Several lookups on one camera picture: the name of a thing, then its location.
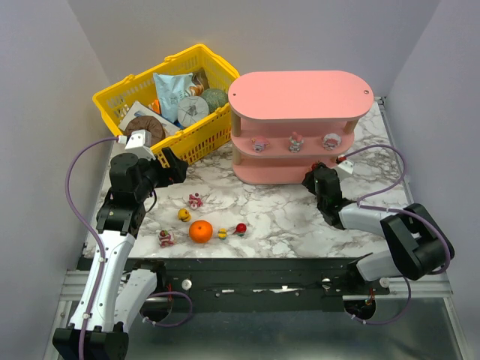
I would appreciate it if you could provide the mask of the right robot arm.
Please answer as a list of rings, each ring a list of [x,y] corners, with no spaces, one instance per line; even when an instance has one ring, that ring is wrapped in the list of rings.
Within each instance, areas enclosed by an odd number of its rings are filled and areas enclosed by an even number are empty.
[[[388,250],[365,255],[353,263],[352,274],[363,281],[398,277],[416,281],[444,272],[455,257],[452,244],[423,205],[359,205],[343,196],[337,172],[324,163],[307,172],[302,185],[316,196],[317,208],[328,225],[386,240]]]

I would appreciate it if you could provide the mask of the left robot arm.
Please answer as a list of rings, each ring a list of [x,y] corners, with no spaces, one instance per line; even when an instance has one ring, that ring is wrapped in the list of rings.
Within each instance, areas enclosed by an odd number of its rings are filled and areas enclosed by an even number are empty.
[[[97,213],[94,258],[79,304],[52,344],[63,359],[124,359],[130,327],[146,299],[163,287],[164,267],[138,265],[122,283],[128,256],[146,215],[144,202],[157,188],[186,179],[188,164],[170,148],[166,163],[128,151],[110,161],[110,188]]]

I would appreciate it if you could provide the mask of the white ring pink figure toy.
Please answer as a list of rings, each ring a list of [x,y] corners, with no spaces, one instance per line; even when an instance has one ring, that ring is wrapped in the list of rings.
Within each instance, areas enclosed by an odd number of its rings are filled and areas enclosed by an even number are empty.
[[[338,148],[341,143],[341,136],[336,133],[326,134],[322,139],[322,147],[328,151]]]

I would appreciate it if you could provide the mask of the pink round planet toy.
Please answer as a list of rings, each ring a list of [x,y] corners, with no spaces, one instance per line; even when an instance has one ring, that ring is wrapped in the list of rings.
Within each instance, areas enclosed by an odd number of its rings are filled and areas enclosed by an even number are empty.
[[[263,152],[270,145],[270,142],[264,136],[254,136],[250,139],[253,150],[257,153]]]

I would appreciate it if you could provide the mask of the pink bear strawberry toy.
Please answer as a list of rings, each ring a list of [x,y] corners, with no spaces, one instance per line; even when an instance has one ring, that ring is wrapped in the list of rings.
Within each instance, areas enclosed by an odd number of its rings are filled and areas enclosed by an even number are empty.
[[[192,210],[196,210],[203,205],[203,201],[199,193],[191,193],[188,197],[188,203]]]

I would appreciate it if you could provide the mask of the red strawberry figure toy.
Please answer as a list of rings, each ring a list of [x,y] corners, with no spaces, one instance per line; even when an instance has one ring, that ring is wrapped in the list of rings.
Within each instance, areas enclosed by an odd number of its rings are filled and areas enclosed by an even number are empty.
[[[235,231],[233,233],[237,236],[242,237],[245,235],[246,232],[247,232],[247,225],[245,223],[239,223],[235,227]]]

